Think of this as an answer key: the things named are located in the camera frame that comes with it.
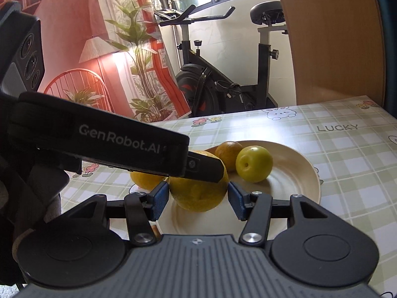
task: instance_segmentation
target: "white plate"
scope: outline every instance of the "white plate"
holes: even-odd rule
[[[299,152],[279,143],[269,141],[239,141],[243,147],[259,145],[273,156],[273,170],[260,183],[249,183],[231,173],[229,178],[237,182],[246,192],[261,191],[274,199],[289,199],[292,194],[303,194],[312,201],[320,202],[320,182],[311,163]],[[207,151],[215,153],[216,147]],[[204,213],[193,213],[179,207],[170,195],[168,203],[157,222],[162,234],[211,235],[233,234],[238,239],[246,222],[237,219],[226,194],[214,209]],[[285,219],[272,219],[268,239],[287,228]]]

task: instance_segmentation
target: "checkered tablecloth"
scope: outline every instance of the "checkered tablecloth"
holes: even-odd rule
[[[191,149],[224,141],[267,140],[311,161],[322,181],[321,205],[378,245],[371,285],[397,293],[397,120],[366,96],[346,100],[159,122],[186,134]],[[61,192],[64,211],[96,193],[122,199],[134,189],[127,171],[84,163]],[[126,238],[123,220],[112,229]]]

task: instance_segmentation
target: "exercise bike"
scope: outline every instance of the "exercise bike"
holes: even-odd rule
[[[182,28],[182,42],[177,45],[183,54],[183,66],[176,75],[179,89],[191,109],[191,117],[233,113],[249,110],[260,110],[277,107],[276,101],[269,94],[270,60],[278,59],[279,51],[271,50],[270,31],[283,31],[288,34],[281,3],[264,2],[254,6],[250,11],[251,20],[257,25],[260,34],[258,83],[256,85],[239,85],[231,81],[216,67],[206,61],[200,54],[201,40],[195,40],[196,51],[191,49],[189,25],[198,21],[211,21],[228,18],[235,10],[231,6],[225,15],[193,18],[189,15],[196,6],[189,6],[184,12],[174,9],[155,10],[159,25]]]

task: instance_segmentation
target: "bike handlebar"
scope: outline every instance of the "bike handlebar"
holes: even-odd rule
[[[180,14],[178,17],[176,17],[174,19],[170,19],[170,20],[161,21],[159,23],[160,27],[171,26],[171,25],[183,25],[184,24],[184,22],[183,22],[184,20],[187,20],[185,23],[189,24],[189,23],[193,23],[193,22],[196,22],[196,21],[208,21],[208,20],[226,19],[236,9],[234,6],[231,6],[229,8],[229,10],[224,15],[207,16],[207,17],[199,17],[199,18],[188,18],[188,16],[194,11],[195,8],[196,8],[196,6],[194,4],[192,4],[184,12],[182,12],[182,13],[178,12]]]
[[[189,6],[189,8],[187,8],[185,11],[183,11],[179,17],[176,17],[171,20],[164,20],[164,21],[160,22],[160,27],[178,25],[178,23],[185,20],[189,16],[189,14],[191,14],[194,11],[195,8],[196,8],[196,6],[194,4],[192,4],[191,6]]]
[[[221,20],[221,19],[226,19],[226,18],[228,18],[232,13],[233,13],[233,11],[236,9],[236,7],[235,6],[231,6],[230,8],[229,8],[229,10],[223,15],[223,16],[207,16],[207,17],[200,17],[200,18],[191,18],[191,20],[193,21],[193,22],[196,22],[196,21],[207,21],[207,20]]]

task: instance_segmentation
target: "wooden door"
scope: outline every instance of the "wooden door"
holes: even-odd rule
[[[385,57],[377,0],[281,0],[297,104],[367,95],[383,104]]]

